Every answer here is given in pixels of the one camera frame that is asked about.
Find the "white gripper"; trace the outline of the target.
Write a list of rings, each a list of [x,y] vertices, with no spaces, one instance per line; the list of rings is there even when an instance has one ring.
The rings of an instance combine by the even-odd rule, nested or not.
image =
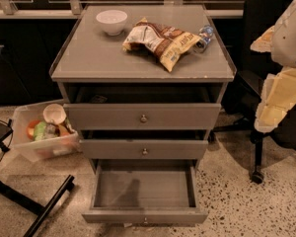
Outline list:
[[[266,105],[258,106],[255,129],[262,133],[273,131],[295,105],[296,68],[284,67],[274,78]]]

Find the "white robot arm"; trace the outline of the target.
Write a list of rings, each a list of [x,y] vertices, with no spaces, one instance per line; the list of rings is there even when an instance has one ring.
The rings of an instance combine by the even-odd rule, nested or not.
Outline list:
[[[255,129],[268,133],[296,105],[296,0],[251,44],[251,50],[269,52],[271,59],[282,66],[276,75],[266,76],[256,110]]]

